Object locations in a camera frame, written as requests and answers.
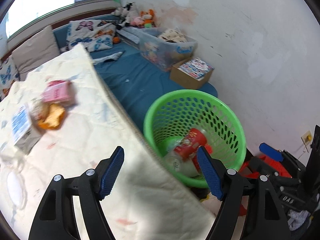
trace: white wall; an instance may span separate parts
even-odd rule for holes
[[[320,26],[304,0],[126,1],[198,40],[196,54],[216,67],[210,83],[239,117],[251,152],[266,142],[303,153],[300,136],[320,124]]]

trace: beige cushion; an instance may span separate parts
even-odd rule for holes
[[[22,81],[26,79],[28,72],[59,55],[59,48],[50,25],[12,52],[13,61]]]

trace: food package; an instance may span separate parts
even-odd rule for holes
[[[66,110],[59,104],[50,104],[49,113],[45,119],[38,120],[38,126],[44,130],[55,130],[60,127]]]
[[[41,99],[33,98],[29,104],[30,115],[34,120],[46,119],[49,114],[49,106],[49,103],[44,103]]]
[[[25,105],[12,117],[13,143],[25,153],[29,153],[41,138],[38,130],[32,126],[28,109]]]
[[[49,82],[42,96],[44,103],[60,103],[63,106],[70,106],[75,103],[74,90],[69,80]]]

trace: pillow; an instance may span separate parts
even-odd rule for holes
[[[50,25],[12,52],[22,81],[26,80],[28,72],[59,55],[59,48]]]
[[[116,21],[87,20],[70,21],[67,31],[67,46],[72,49],[82,42],[89,52],[111,49],[116,34]]]
[[[0,101],[9,94],[12,84],[19,80],[19,72],[10,55],[0,66]]]

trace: butterfly pillow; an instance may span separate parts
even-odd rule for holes
[[[0,66],[0,101],[9,94],[15,81],[20,81],[20,74],[10,55]]]
[[[70,21],[67,30],[67,46],[72,49],[82,43],[89,52],[111,49],[116,34],[116,21],[80,20]]]

